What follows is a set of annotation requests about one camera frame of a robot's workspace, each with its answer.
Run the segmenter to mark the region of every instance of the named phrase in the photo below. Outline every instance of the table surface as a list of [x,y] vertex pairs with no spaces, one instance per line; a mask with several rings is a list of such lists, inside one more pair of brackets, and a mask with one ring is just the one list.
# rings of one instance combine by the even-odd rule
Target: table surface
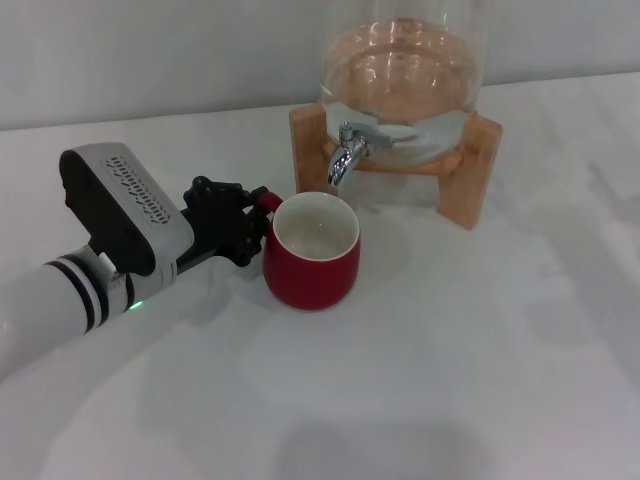
[[[0,279],[87,240],[65,148],[127,143],[294,193],[290,107],[0,133]],[[0,385],[2,479],[640,479],[640,74],[488,87],[505,126],[469,233],[432,179],[355,173],[362,269],[303,314],[215,259]]]

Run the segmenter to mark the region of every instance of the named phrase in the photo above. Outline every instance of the spigot spout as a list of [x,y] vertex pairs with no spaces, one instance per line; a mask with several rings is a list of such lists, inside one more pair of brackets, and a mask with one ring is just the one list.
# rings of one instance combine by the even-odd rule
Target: spigot spout
[[363,158],[381,148],[391,148],[393,140],[372,127],[348,122],[340,125],[340,146],[329,163],[329,185],[338,187],[342,179],[356,168]]

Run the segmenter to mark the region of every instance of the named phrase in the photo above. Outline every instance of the glass jar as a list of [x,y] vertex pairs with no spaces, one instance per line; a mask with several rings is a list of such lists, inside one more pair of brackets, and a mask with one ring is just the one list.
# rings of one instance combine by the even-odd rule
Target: glass jar
[[322,102],[329,134],[342,122],[394,140],[372,160],[436,160],[475,112],[491,0],[326,0]]

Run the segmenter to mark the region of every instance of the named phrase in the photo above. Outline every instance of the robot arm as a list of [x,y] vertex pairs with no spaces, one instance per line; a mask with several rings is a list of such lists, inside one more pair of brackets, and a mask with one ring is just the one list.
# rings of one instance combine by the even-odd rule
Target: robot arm
[[212,256],[244,267],[261,251],[269,225],[259,204],[264,187],[250,193],[198,177],[180,212],[119,143],[64,152],[60,173],[66,204],[91,240],[0,289],[0,380]]

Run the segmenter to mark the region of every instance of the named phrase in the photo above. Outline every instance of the wooden dispenser stand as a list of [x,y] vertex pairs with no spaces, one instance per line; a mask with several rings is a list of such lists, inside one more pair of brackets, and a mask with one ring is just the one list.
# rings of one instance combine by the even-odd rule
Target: wooden dispenser stand
[[[329,162],[337,149],[327,133],[327,114],[320,103],[289,114],[296,188],[301,192],[330,191]],[[438,177],[438,213],[469,230],[475,227],[487,193],[502,126],[478,114],[467,122],[458,149],[423,165],[394,168],[362,160],[357,170]]]

